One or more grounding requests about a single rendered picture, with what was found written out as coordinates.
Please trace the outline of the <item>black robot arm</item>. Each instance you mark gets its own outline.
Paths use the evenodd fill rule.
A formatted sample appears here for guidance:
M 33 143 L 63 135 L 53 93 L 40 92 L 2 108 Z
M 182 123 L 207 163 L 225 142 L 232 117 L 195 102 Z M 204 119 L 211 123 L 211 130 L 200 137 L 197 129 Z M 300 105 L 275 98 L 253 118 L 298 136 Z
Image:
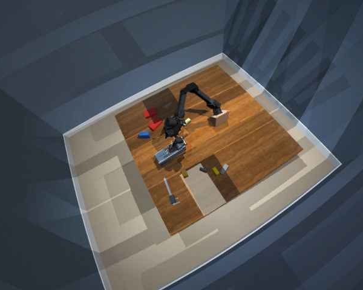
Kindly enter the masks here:
M 195 82 L 192 82 L 192 83 L 186 85 L 185 88 L 180 90 L 178 107 L 176 108 L 173 117 L 167 117 L 167 119 L 165 121 L 166 126 L 172 127 L 172 128 L 169 128 L 169 129 L 165 130 L 165 134 L 167 135 L 167 137 L 175 136 L 176 131 L 173 130 L 173 127 L 177 128 L 177 129 L 181 129 L 183 124 L 186 124 L 185 119 L 180 120 L 179 118 L 183 118 L 185 116 L 184 107 L 185 107 L 186 94 L 187 94 L 188 91 L 192 92 L 192 93 L 195 93 L 200 98 L 202 98 L 206 102 L 206 106 L 213 110 L 212 112 L 213 112 L 213 114 L 215 116 L 220 115 L 220 114 L 223 113 L 221 111 L 221 108 L 220 108 L 221 103 L 218 102 L 216 99 L 210 98 L 206 94 L 201 92 L 198 89 L 198 86 L 195 84 Z M 178 119 L 178 120 L 176 120 L 176 119 Z

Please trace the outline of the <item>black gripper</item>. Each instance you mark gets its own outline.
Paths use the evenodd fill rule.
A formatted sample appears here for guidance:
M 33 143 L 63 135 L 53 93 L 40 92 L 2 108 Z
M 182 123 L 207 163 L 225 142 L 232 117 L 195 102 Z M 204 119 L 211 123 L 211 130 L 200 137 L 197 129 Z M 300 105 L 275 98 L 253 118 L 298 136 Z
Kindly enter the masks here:
M 171 128 L 171 127 L 170 126 L 164 126 L 164 131 L 166 129 L 169 129 L 169 128 Z M 174 141 L 172 147 L 175 146 L 176 144 L 183 143 L 183 139 L 181 137 L 178 137 L 177 136 L 179 134 L 179 131 L 181 131 L 181 129 L 177 129 L 177 128 L 173 127 L 173 130 L 175 130 L 176 132 L 175 132 L 175 136 L 174 136 L 175 137 L 175 141 Z M 167 139 L 167 135 L 166 134 L 165 134 L 165 139 Z

